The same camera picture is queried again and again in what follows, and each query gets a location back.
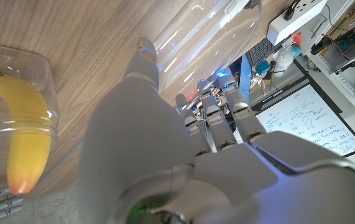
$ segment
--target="wooden table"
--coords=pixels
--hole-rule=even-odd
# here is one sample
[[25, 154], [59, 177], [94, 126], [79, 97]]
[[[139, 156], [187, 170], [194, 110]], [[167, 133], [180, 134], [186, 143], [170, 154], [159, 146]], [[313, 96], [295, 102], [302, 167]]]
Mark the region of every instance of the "wooden table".
[[[28, 197], [74, 183], [82, 136], [93, 108], [121, 80], [138, 38], [154, 40], [186, 1], [0, 1], [0, 46], [38, 54], [50, 62], [60, 108], [58, 147], [50, 153], [45, 172]], [[262, 1], [259, 30], [242, 54], [265, 37], [269, 22], [291, 2]], [[195, 82], [191, 85], [187, 88], [196, 88]], [[0, 187], [6, 185], [0, 175]]]

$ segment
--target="plastic banana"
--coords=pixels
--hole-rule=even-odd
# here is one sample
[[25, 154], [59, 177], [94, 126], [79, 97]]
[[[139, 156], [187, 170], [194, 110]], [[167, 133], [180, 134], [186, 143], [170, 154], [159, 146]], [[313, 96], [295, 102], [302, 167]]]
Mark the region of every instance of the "plastic banana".
[[47, 104], [35, 86], [15, 77], [0, 76], [0, 97], [13, 121], [7, 182], [12, 194], [26, 194], [42, 174], [50, 150]]

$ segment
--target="white robotic hand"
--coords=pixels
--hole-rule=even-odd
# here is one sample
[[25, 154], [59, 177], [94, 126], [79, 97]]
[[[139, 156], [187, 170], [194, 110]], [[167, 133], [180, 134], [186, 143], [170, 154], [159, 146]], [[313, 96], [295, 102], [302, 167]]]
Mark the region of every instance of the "white robotic hand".
[[159, 97], [154, 52], [142, 39], [93, 113], [78, 173], [83, 223], [355, 223], [354, 164], [266, 133], [228, 72], [220, 82], [244, 143], [200, 83], [211, 152], [186, 99], [177, 96], [180, 117]]

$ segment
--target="clear plastic bottle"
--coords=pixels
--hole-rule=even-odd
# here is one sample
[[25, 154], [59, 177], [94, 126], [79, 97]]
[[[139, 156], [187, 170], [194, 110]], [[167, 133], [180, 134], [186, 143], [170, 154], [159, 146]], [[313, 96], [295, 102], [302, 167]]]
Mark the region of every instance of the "clear plastic bottle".
[[[29, 114], [29, 111], [32, 111], [35, 106], [36, 112], [40, 110], [38, 104], [34, 106], [25, 105], [26, 110], [20, 110], [27, 111], [25, 114], [11, 114], [10, 108], [7, 106], [7, 103], [10, 102], [6, 102], [0, 97], [0, 165], [6, 165], [7, 163], [11, 135], [15, 130], [50, 136], [50, 150], [55, 148], [58, 141], [58, 106], [52, 72], [46, 59], [27, 52], [0, 47], [0, 76], [16, 77], [31, 83], [45, 101], [46, 106], [42, 109], [47, 108], [46, 111], [36, 113], [44, 114], [43, 117], [39, 118]], [[13, 103], [24, 102], [22, 98], [13, 101]]]
[[187, 96], [189, 83], [223, 72], [254, 36], [260, 12], [259, 0], [188, 1], [154, 41], [161, 95], [178, 88]]

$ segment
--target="cable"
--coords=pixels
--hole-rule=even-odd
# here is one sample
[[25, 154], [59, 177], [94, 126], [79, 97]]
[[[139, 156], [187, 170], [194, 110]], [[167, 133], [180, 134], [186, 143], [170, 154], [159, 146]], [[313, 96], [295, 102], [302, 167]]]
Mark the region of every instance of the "cable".
[[339, 27], [336, 27], [332, 24], [332, 20], [331, 20], [331, 9], [329, 8], [329, 6], [327, 4], [325, 4], [325, 6], [328, 8], [328, 11], [329, 11], [329, 23], [331, 24], [331, 26], [333, 26], [334, 28], [336, 29], [339, 29], [339, 30], [345, 30], [345, 31], [348, 31], [346, 29], [342, 29], [342, 28], [339, 28]]
[[342, 54], [346, 59], [351, 60], [350, 57], [348, 57], [347, 55], [345, 55], [345, 54], [343, 53], [343, 51], [340, 49], [340, 47], [334, 42], [334, 40], [332, 40], [332, 38], [331, 38], [330, 36], [325, 35], [325, 34], [322, 34], [322, 36], [329, 38], [329, 40], [332, 41], [332, 44], [334, 44], [334, 45], [339, 49], [339, 51], [341, 52], [341, 54]]

